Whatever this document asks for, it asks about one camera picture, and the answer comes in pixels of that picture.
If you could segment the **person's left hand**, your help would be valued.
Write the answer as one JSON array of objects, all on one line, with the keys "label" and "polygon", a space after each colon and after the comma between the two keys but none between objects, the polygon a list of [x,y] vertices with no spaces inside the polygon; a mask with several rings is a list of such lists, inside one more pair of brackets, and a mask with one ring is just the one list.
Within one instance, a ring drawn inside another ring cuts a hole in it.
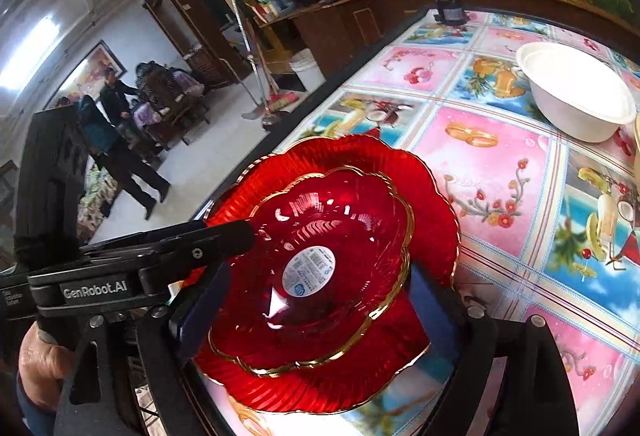
[{"label": "person's left hand", "polygon": [[74,364],[75,354],[64,346],[43,341],[37,323],[33,323],[18,356],[18,372],[26,397],[40,409],[55,411],[61,384]]}]

